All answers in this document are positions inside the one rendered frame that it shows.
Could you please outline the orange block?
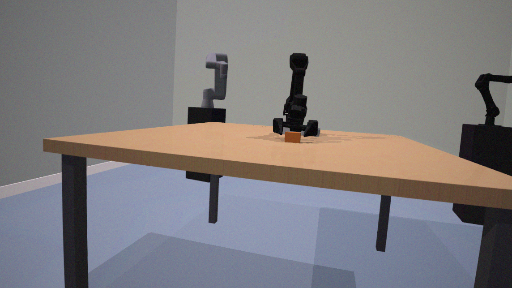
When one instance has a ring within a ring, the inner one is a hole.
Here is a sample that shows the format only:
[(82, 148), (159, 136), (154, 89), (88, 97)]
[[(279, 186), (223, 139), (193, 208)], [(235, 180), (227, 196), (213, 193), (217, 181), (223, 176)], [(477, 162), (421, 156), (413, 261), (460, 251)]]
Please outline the orange block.
[(301, 133), (285, 132), (285, 142), (301, 143)]

